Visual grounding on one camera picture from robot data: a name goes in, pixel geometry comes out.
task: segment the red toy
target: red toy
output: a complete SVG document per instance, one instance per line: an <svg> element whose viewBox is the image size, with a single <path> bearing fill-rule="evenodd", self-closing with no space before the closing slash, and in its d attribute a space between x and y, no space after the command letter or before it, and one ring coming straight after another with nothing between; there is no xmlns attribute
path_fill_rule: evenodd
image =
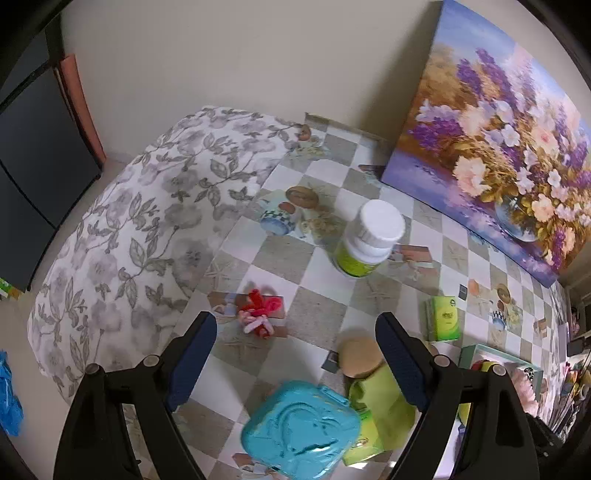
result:
<svg viewBox="0 0 591 480"><path fill-rule="evenodd" d="M238 320L244 325L244 333L255 332L260 338L269 338L275 330L268 316L281 308L281 299L271 297L265 300L256 288L248 294L248 298L252 303L238 311Z"/></svg>

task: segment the teal plastic case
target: teal plastic case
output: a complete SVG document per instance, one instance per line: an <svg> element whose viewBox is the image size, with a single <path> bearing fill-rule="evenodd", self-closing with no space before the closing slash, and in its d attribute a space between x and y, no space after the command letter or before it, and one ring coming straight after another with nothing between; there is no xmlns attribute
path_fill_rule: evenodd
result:
<svg viewBox="0 0 591 480"><path fill-rule="evenodd" d="M333 469L359 435L349 400L308 382L283 384L242 430L242 446L255 460L292 480L313 480Z"/></svg>

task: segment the dark cabinet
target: dark cabinet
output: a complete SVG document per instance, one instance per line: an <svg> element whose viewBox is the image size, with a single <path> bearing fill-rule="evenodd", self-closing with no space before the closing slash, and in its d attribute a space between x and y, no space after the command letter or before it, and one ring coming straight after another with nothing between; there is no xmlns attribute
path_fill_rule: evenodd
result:
<svg viewBox="0 0 591 480"><path fill-rule="evenodd" d="M35 79L0 115L0 161L53 226L99 174L53 69Z"/></svg>
<svg viewBox="0 0 591 480"><path fill-rule="evenodd" d="M56 77L61 58L51 52L42 31L0 85L0 277L20 290L100 175Z"/></svg>

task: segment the tissue box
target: tissue box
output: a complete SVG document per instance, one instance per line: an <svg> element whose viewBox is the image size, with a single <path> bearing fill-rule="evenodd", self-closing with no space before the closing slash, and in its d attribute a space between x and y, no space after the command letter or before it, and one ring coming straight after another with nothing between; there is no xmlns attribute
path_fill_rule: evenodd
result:
<svg viewBox="0 0 591 480"><path fill-rule="evenodd" d="M433 297L426 302L429 340L451 342L460 338L455 297Z"/></svg>

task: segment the canvas painting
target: canvas painting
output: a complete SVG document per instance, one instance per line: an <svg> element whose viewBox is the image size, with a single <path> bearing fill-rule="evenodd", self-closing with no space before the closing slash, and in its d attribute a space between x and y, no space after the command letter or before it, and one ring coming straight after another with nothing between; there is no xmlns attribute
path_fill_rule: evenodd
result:
<svg viewBox="0 0 591 480"><path fill-rule="evenodd" d="M589 129L544 68L445 0L382 181L471 229L549 287L591 229Z"/></svg>

